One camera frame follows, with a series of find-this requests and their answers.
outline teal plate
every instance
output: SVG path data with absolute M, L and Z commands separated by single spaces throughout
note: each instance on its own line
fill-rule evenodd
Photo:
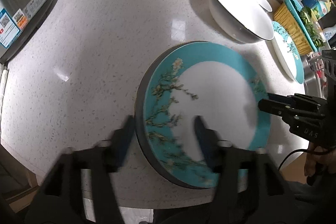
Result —
M 301 59 L 300 59 L 299 52 L 298 52 L 292 38 L 290 37 L 288 32 L 285 30 L 285 28 L 281 24 L 279 24 L 278 22 L 273 21 L 272 25 L 273 25 L 273 30 L 275 32 L 277 32 L 279 35 L 281 35 L 281 37 L 283 38 L 283 43 L 286 45 L 287 52 L 291 53 L 293 55 L 293 58 L 294 58 L 294 61 L 295 61 L 295 66 L 296 66 L 295 80 L 299 84 L 303 84 L 303 82 L 305 80 L 305 73 L 303 71 L 303 65 L 302 65 L 302 62 L 301 62 Z
M 207 61 L 214 61 L 207 63 L 211 65 L 210 68 L 214 64 L 214 70 L 215 65 L 219 65 L 236 73 L 236 78 L 241 78 L 246 83 L 251 94 L 253 104 L 250 105 L 253 105 L 255 113 L 255 126 L 252 127 L 253 132 L 246 148 L 256 150 L 258 147 L 265 147 L 270 129 L 270 115 L 259 111 L 257 107 L 259 100 L 268 97 L 266 89 L 255 70 L 240 54 L 211 42 L 189 42 L 163 53 L 150 66 L 139 86 L 135 104 L 136 134 L 140 147 L 153 168 L 170 182 L 187 188 L 211 188 L 216 186 L 218 181 L 218 175 L 212 173 L 202 159 L 195 160 L 185 152 L 184 145 L 173 132 L 183 117 L 172 109 L 178 104 L 182 106 L 183 100 L 201 101 L 197 94 L 192 93 L 195 86 L 190 90 L 184 89 L 186 87 L 182 84 L 182 80 L 180 81 L 181 75 L 187 70 L 190 71 L 190 68 L 194 70 L 198 65 L 203 66 Z M 231 81 L 234 79 L 226 79 L 226 83 Z M 236 89 L 239 87 L 233 86 L 231 92 L 235 92 Z M 177 101 L 173 96 L 174 92 L 179 93 L 182 100 Z M 249 107 L 245 103 L 247 102 L 244 102 L 243 107 Z M 236 137 L 244 139 L 243 133 L 238 132 Z

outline plate rim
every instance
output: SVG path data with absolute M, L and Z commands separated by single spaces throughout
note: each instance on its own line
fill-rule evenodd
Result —
M 159 65 L 163 62 L 163 60 L 165 59 L 165 58 L 167 58 L 173 51 L 176 51 L 177 49 L 179 49 L 179 48 L 181 48 L 181 47 L 184 47 L 185 45 L 187 45 L 187 44 L 191 44 L 191 43 L 200 43 L 200 42 L 203 42 L 203 43 L 211 43 L 211 44 L 213 44 L 213 45 L 218 45 L 218 46 L 220 46 L 220 47 L 225 47 L 226 48 L 226 50 L 229 50 L 229 51 L 232 51 L 232 52 L 235 52 L 236 54 L 237 54 L 237 56 L 239 56 L 242 60 L 244 60 L 244 62 L 246 62 L 246 64 L 248 64 L 249 65 L 249 70 L 251 69 L 251 72 L 253 72 L 253 75 L 249 78 L 249 79 L 255 79 L 256 77 L 260 77 L 258 74 L 257 74 L 257 72 L 256 72 L 256 70 L 252 67 L 252 65 L 239 53 L 239 52 L 236 52 L 236 51 L 234 51 L 234 50 L 232 50 L 232 49 L 230 49 L 229 47 L 226 47 L 226 46 L 224 46 L 224 45 L 222 45 L 222 44 L 218 44 L 218 43 L 213 43 L 213 42 L 206 42 L 206 41 L 192 41 L 192 42 L 187 42 L 187 43 L 182 43 L 182 44 L 179 44 L 179 45 L 177 45 L 177 46 L 175 46 L 174 47 L 174 49 L 173 48 L 171 48 L 171 49 L 169 49 L 169 50 L 167 50 L 164 54 L 162 54 L 159 58 L 157 58 L 157 60 L 151 65 L 151 67 L 150 67 L 150 69 L 148 69 L 148 71 L 146 72 L 146 74 L 148 74 L 148 72 L 150 71 L 152 74 L 149 76 L 149 75 L 147 75 L 147 80 L 146 80 L 146 86 L 145 86 L 145 88 L 146 88 L 146 92 L 145 92 L 145 94 L 142 94 L 142 104 L 141 105 L 139 105 L 139 102 L 138 102 L 138 98 L 139 98 L 139 92 L 140 92 L 140 87 L 139 87 L 139 90 L 138 90 L 138 94 L 137 94 L 137 100 L 136 100 L 136 108 L 138 109 L 139 107 L 142 107 L 142 116 L 141 116 L 141 118 L 142 118 L 142 120 L 140 120 L 139 121 L 139 115 L 136 115 L 136 117 L 137 117 L 137 122 L 138 123 L 140 123 L 140 126 L 141 126 L 141 128 L 142 128 L 142 132 L 138 132 L 138 130 L 137 130 L 137 136 L 138 136 L 138 139 L 139 139 L 139 135 L 142 135 L 142 137 L 143 138 L 145 138 L 145 141 L 147 142 L 147 148 L 149 148 L 150 149 L 150 154 L 152 155 L 152 157 L 155 159 L 155 161 L 157 162 L 157 165 L 160 165 L 160 170 L 156 170 L 160 175 L 162 175 L 164 178 L 166 178 L 167 180 L 169 180 L 170 182 L 173 182 L 173 183 L 175 183 L 175 184 L 177 184 L 177 185 L 180 185 L 180 186 L 183 186 L 183 187 L 187 187 L 187 188 L 194 188 L 194 189 L 205 189 L 205 188 L 211 188 L 211 187 L 213 187 L 213 186 L 209 186 L 209 187 L 205 187 L 204 185 L 202 185 L 202 187 L 198 187 L 198 186 L 195 186 L 195 185 L 192 185 L 192 184 L 189 184 L 189 183 L 186 183 L 186 182 L 183 182 L 182 180 L 180 180 L 180 179 L 177 179 L 177 177 L 175 177 L 174 175 L 172 175 L 172 174 L 170 174 L 164 167 L 163 167 L 163 165 L 162 165 L 162 163 L 160 163 L 159 161 L 160 161 L 160 158 L 159 157 L 157 157 L 157 154 L 156 153 L 154 153 L 154 151 L 152 150 L 152 148 L 151 148 L 151 144 L 152 143 L 150 143 L 150 140 L 148 139 L 148 136 L 147 136 L 147 134 L 146 134 L 146 126 L 145 126 L 145 123 L 144 123 L 144 116 L 146 115 L 145 114 L 145 100 L 146 100 L 146 98 L 147 98 L 147 92 L 150 90 L 150 83 L 151 83 L 151 81 L 152 81 L 152 76 L 154 75 L 154 73 L 156 72 L 156 70 L 159 68 Z M 247 77 L 249 77 L 248 76 L 248 74 L 249 74 L 249 72 L 247 71 L 246 73 L 244 73 L 244 75 L 242 75 L 244 78 L 245 78 L 245 80 L 247 80 Z M 264 96 L 264 94 L 266 94 L 266 88 L 265 88 L 265 86 L 263 85 L 263 83 L 261 82 L 261 84 L 262 84 L 262 88 L 263 88 L 263 90 L 262 90 L 262 92 L 263 92 L 263 96 Z M 259 92 L 253 92 L 253 94 L 254 94 L 254 98 L 255 98 L 255 100 L 256 100 L 256 102 L 258 102 L 260 99 L 257 99 L 257 97 L 260 97 L 260 94 L 259 94 Z M 262 132 L 263 133 L 263 135 L 260 135 L 260 134 L 258 134 L 258 137 L 256 138 L 256 137 L 254 137 L 253 138 L 253 140 L 252 140 L 252 142 L 251 142 L 251 144 L 250 144 L 250 147 L 252 146 L 256 146 L 256 142 L 258 142 L 258 141 L 260 141 L 260 138 L 261 138 L 261 140 L 262 141 L 264 141 L 265 142 L 265 144 L 267 143 L 267 139 L 268 139 L 268 136 L 269 136 L 269 129 L 270 129 L 270 115 L 266 115 L 264 117 L 264 115 L 263 114 L 261 114 L 261 112 L 259 111 L 258 112 L 258 120 L 257 120 L 257 126 L 256 126 L 256 130 L 255 130 L 255 132 Z M 147 157 L 147 155 L 146 155 L 146 152 L 144 151 L 144 149 L 142 148 L 142 151 L 144 152 L 144 154 L 145 154 L 145 156 L 146 156 L 146 158 L 149 160 L 149 158 Z

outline appliance label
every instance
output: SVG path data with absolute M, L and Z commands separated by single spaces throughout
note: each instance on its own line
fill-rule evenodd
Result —
M 7 14 L 5 9 L 0 12 L 0 43 L 8 48 L 17 38 L 20 30 Z
M 23 14 L 20 8 L 14 14 L 13 20 L 16 23 L 16 25 L 20 28 L 20 30 L 23 30 L 28 23 L 28 18 Z
M 37 13 L 37 11 L 41 8 L 45 0 L 31 0 L 27 6 L 23 9 L 23 13 L 31 20 L 31 18 Z

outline black cable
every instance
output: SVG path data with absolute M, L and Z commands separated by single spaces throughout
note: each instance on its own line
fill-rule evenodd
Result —
M 316 152 L 316 151 L 311 151 L 311 150 L 308 150 L 308 149 L 296 149 L 296 150 L 290 152 L 290 153 L 283 159 L 282 163 L 279 165 L 278 170 L 280 170 L 281 166 L 285 163 L 285 161 L 286 161 L 291 155 L 293 155 L 294 153 L 297 153 L 297 152 L 306 152 L 306 153 L 308 153 L 308 154 L 322 156 L 322 155 L 329 154 L 330 152 L 334 151 L 335 149 L 336 149 L 336 147 L 333 147 L 332 149 L 329 149 L 329 150 L 324 151 L 324 152 Z

